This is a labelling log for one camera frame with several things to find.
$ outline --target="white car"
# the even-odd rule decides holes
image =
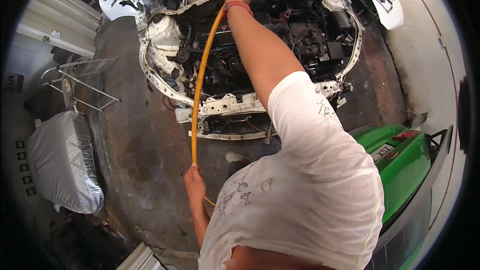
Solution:
[[[178,123],[191,122],[200,60],[224,0],[99,0],[114,20],[135,16],[140,66],[151,86],[172,99]],[[363,26],[352,0],[252,0],[257,21],[276,33],[333,106],[352,89],[346,75],[357,62]],[[369,0],[380,22],[403,23],[398,0]],[[275,134],[243,68],[225,19],[218,27],[203,82],[197,137],[249,140]]]

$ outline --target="silver car cover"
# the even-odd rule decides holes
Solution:
[[[27,141],[35,189],[56,206],[91,214],[103,207],[87,121],[73,111],[41,123]]]

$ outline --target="license plate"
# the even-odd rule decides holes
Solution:
[[[383,144],[380,148],[370,153],[370,156],[373,159],[373,162],[376,164],[379,160],[383,159],[387,153],[391,152],[395,147],[388,144]]]

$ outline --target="red light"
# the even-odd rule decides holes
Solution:
[[[402,142],[410,137],[420,135],[422,132],[418,130],[406,130],[392,137],[392,141]]]

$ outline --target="wristband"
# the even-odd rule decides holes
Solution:
[[[239,6],[239,7],[243,7],[244,9],[246,9],[250,15],[254,15],[254,13],[252,12],[252,10],[250,9],[250,6],[246,3],[243,3],[242,1],[239,1],[239,0],[232,0],[232,1],[229,1],[227,3],[225,3],[225,8],[223,9],[223,16],[226,18],[227,17],[227,13],[229,11],[229,9],[231,7],[234,7],[234,6]]]

